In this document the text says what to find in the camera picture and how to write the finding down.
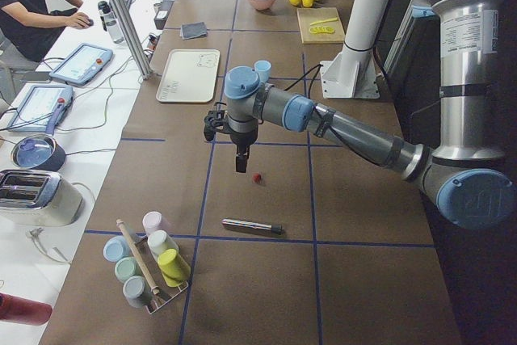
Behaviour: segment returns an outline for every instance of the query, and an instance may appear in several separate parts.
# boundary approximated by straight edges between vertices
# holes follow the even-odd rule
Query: tablet
[[[7,130],[43,133],[59,98],[65,100],[65,109],[57,117],[56,124],[62,122],[74,99],[73,87],[64,84],[32,85],[9,122]]]
[[[84,86],[95,77],[113,57],[109,48],[80,44],[50,72],[52,80],[73,86]]]

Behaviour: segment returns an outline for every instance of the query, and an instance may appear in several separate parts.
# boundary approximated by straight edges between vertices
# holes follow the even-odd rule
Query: brown tabletop
[[[352,3],[322,6],[338,8],[346,27]],[[180,26],[194,22],[205,22],[208,35],[182,40]],[[159,76],[142,83],[41,343],[460,343],[416,188],[345,148],[273,124],[260,126],[248,174],[235,172],[228,137],[204,139],[203,118],[223,99],[228,70],[268,59],[270,82],[286,87],[341,47],[303,45],[288,0],[263,12],[247,0],[176,0],[151,67],[161,74],[175,48],[217,49],[215,97],[159,103]],[[400,134],[385,92],[375,101],[323,99],[317,82],[312,98]],[[151,210],[170,221],[192,269],[187,291],[152,315],[128,305],[103,258],[116,219],[143,235]],[[281,224],[285,234],[227,230],[227,217]]]

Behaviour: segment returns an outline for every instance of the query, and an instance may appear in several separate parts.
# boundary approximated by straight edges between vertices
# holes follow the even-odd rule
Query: cup
[[[166,250],[173,249],[179,252],[178,244],[176,244],[165,230],[156,230],[152,232],[147,238],[147,245],[156,261],[158,261],[158,256]]]
[[[144,226],[145,233],[149,236],[152,232],[157,230],[165,230],[167,233],[171,232],[170,222],[157,211],[148,212],[142,219],[142,225]]]
[[[143,276],[132,276],[126,280],[122,287],[122,293],[126,301],[136,308],[147,306],[153,300],[151,287],[149,287]]]
[[[138,267],[137,260],[132,256],[122,258],[115,265],[115,276],[120,283],[124,284],[132,276],[142,275],[140,267]]]
[[[0,321],[43,325],[50,319],[52,306],[30,299],[0,293]]]
[[[131,248],[123,236],[114,236],[104,245],[103,253],[107,261],[116,263],[122,258],[131,256]]]
[[[254,65],[255,72],[258,74],[260,82],[267,82],[271,75],[271,63],[266,60],[259,60]]]
[[[177,250],[166,250],[158,256],[158,266],[169,287],[178,287],[191,275],[191,268]]]

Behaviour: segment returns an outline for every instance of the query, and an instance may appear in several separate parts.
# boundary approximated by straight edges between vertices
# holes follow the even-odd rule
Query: person's hand
[[[90,26],[91,19],[88,18],[84,12],[76,12],[75,14],[68,16],[66,19],[66,26],[77,29],[88,28]]]

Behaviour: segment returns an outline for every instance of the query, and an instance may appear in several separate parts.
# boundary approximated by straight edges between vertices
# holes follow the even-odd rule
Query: cooking pot
[[[25,137],[11,151],[11,160],[23,169],[58,171],[66,153],[47,133]]]

